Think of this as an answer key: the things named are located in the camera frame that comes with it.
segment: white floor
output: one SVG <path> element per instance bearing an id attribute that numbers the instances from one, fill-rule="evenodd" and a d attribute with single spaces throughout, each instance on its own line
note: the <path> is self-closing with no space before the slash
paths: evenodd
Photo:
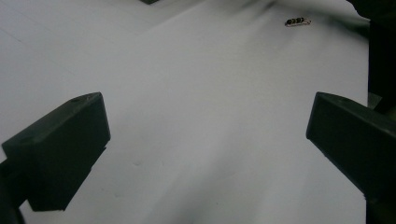
<path id="1" fill-rule="evenodd" d="M 0 0 L 0 143 L 93 91 L 112 132 L 67 210 L 27 223 L 363 223 L 304 138 L 316 91 L 366 103 L 340 21 L 367 23 L 344 0 Z"/>

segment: white surface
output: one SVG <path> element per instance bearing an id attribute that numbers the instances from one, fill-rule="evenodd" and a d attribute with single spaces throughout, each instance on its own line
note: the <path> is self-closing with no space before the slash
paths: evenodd
<path id="1" fill-rule="evenodd" d="M 93 91 L 112 133 L 67 210 L 26 221 L 364 223 L 304 137 L 316 91 L 367 99 L 367 42 L 340 20 L 366 23 L 340 0 L 0 0 L 0 142 Z"/>

